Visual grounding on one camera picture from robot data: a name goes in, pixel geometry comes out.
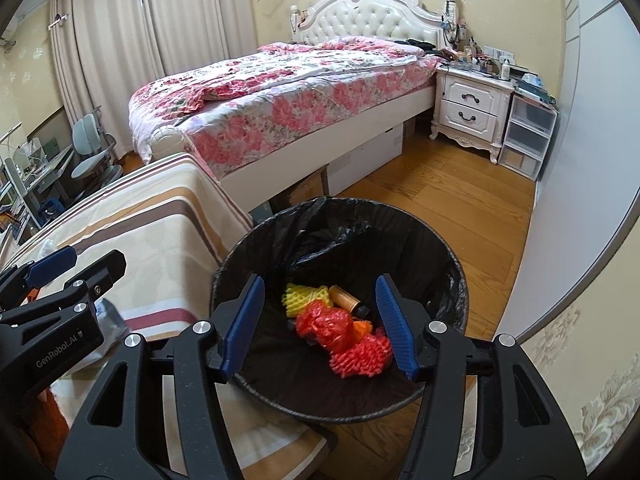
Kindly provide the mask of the grey white milk powder pouch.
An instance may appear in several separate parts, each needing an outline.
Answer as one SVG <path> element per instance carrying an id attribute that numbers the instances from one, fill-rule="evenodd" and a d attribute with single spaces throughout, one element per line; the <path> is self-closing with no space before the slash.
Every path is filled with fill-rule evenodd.
<path id="1" fill-rule="evenodd" d="M 129 326 L 125 323 L 114 304 L 105 298 L 100 298 L 96 302 L 96 319 L 98 320 L 99 329 L 103 336 L 102 344 L 73 366 L 67 372 L 67 375 L 77 373 L 101 361 L 115 344 L 118 344 L 119 341 L 122 341 L 130 333 Z"/>

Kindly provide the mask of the red foam net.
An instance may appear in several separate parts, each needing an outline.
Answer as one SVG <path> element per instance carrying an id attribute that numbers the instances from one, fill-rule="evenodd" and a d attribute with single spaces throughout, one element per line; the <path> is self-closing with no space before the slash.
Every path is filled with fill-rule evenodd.
<path id="1" fill-rule="evenodd" d="M 378 376 L 393 361 L 390 340 L 382 328 L 367 334 L 352 348 L 331 356 L 330 367 L 341 378 Z"/>

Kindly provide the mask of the red plastic bag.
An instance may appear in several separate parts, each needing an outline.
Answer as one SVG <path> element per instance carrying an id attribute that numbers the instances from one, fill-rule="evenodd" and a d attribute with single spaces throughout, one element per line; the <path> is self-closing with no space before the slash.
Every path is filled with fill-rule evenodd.
<path id="1" fill-rule="evenodd" d="M 311 301 L 295 321 L 299 337 L 320 344 L 330 353 L 343 353 L 357 342 L 352 315 L 329 307 L 322 300 Z"/>

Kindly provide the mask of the yellow foam net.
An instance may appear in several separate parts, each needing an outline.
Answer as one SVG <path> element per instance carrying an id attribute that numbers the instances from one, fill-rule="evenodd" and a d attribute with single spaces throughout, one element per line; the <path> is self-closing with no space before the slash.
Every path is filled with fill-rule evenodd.
<path id="1" fill-rule="evenodd" d="M 317 300 L 322 301 L 328 307 L 333 306 L 329 289 L 326 286 L 309 287 L 288 283 L 282 296 L 282 304 L 288 318 L 297 318 L 308 304 Z"/>

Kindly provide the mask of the white tissue ball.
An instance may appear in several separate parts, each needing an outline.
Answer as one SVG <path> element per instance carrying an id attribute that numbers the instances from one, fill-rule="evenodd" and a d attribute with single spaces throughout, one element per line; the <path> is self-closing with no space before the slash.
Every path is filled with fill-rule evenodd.
<path id="1" fill-rule="evenodd" d="M 50 240 L 50 238 L 48 238 L 43 242 L 42 246 L 40 247 L 37 255 L 37 259 L 41 260 L 43 258 L 46 258 L 47 256 L 52 255 L 57 250 L 58 250 L 58 244 L 56 244 L 53 240 Z"/>

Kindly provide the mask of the orange snack bag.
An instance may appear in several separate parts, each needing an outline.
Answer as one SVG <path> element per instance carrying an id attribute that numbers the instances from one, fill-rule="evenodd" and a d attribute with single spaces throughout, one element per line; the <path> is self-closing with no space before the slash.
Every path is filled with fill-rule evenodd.
<path id="1" fill-rule="evenodd" d="M 354 326 L 354 333 L 358 340 L 363 339 L 367 335 L 371 335 L 373 332 L 373 326 L 369 321 L 355 320 L 352 322 Z"/>

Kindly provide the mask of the black lined trash bin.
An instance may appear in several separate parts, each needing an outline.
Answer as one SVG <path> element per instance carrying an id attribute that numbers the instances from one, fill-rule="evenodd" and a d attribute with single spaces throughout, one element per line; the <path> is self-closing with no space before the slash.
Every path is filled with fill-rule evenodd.
<path id="1" fill-rule="evenodd" d="M 402 296 L 456 330 L 468 322 L 462 265 L 424 221 L 390 205 L 322 197 L 259 223 L 224 258 L 212 303 L 251 275 L 265 303 L 238 386 L 305 422 L 365 422 L 416 400 L 396 365 L 375 304 L 388 274 Z"/>

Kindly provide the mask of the study desk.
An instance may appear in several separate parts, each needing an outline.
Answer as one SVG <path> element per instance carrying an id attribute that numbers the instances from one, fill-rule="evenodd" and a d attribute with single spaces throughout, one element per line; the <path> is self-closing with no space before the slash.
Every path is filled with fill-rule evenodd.
<path id="1" fill-rule="evenodd" d="M 26 210 L 28 218 L 37 228 L 41 228 L 44 222 L 38 217 L 41 207 L 39 197 L 43 196 L 44 192 L 53 188 L 62 204 L 70 202 L 70 196 L 65 191 L 61 179 L 73 159 L 74 150 L 69 145 L 51 159 L 47 159 L 38 139 L 12 148 L 11 136 L 21 129 L 22 125 L 18 122 L 1 137 L 2 148 L 7 148 L 11 154 L 10 157 L 1 159 L 1 170 L 8 179 L 8 182 L 2 185 L 1 198 L 13 192 L 17 203 Z"/>

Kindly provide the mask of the grey blue desk chair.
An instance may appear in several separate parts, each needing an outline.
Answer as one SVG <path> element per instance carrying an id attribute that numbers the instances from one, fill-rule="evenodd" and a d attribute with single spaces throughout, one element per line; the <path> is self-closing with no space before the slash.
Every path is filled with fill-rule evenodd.
<path id="1" fill-rule="evenodd" d="M 75 153 L 80 156 L 80 163 L 72 171 L 72 179 L 82 184 L 78 200 L 122 176 L 124 170 L 115 156 L 116 140 L 101 124 L 101 107 L 74 123 L 72 143 Z"/>

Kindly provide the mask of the white wardrobe door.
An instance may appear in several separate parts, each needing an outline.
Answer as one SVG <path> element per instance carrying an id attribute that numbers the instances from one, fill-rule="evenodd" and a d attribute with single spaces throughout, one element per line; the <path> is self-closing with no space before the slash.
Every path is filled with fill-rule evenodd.
<path id="1" fill-rule="evenodd" d="M 639 29 L 628 0 L 565 0 L 561 123 L 499 333 L 519 340 L 612 259 L 639 207 Z"/>

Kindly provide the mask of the beige curtains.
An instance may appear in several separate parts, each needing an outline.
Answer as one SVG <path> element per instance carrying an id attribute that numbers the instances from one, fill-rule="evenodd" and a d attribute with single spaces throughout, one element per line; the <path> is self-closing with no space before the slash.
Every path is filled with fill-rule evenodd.
<path id="1" fill-rule="evenodd" d="M 96 110 L 134 150 L 128 102 L 151 81 L 257 47 L 252 0 L 50 0 L 53 63 L 70 122 Z"/>

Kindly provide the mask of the white storage box under bed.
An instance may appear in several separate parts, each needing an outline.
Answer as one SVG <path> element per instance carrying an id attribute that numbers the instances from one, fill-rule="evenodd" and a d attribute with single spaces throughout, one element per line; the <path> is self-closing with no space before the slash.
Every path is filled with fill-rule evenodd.
<path id="1" fill-rule="evenodd" d="M 330 162 L 326 167 L 329 194 L 340 194 L 400 156 L 402 142 L 404 125 L 400 124 Z"/>

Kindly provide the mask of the translucent plastic drawer unit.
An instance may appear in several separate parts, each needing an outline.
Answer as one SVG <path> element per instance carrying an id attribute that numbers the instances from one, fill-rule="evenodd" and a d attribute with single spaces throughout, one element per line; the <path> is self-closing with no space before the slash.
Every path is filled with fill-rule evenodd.
<path id="1" fill-rule="evenodd" d="M 514 92 L 498 164 L 537 181 L 544 166 L 559 113 L 526 92 Z"/>

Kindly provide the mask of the white two-drawer nightstand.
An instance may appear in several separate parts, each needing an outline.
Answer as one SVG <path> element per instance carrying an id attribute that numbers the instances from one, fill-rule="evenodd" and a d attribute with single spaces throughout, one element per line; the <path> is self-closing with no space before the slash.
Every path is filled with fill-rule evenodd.
<path id="1" fill-rule="evenodd" d="M 430 139 L 486 151 L 497 165 L 513 92 L 511 81 L 439 65 Z"/>

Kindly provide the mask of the white tufted headboard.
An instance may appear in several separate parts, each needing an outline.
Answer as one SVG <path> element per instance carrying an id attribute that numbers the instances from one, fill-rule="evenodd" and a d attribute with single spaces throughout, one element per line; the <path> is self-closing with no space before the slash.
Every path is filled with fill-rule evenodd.
<path id="1" fill-rule="evenodd" d="M 290 9 L 291 40 L 322 44 L 349 36 L 414 39 L 446 46 L 442 16 L 421 0 L 319 0 L 307 9 Z"/>

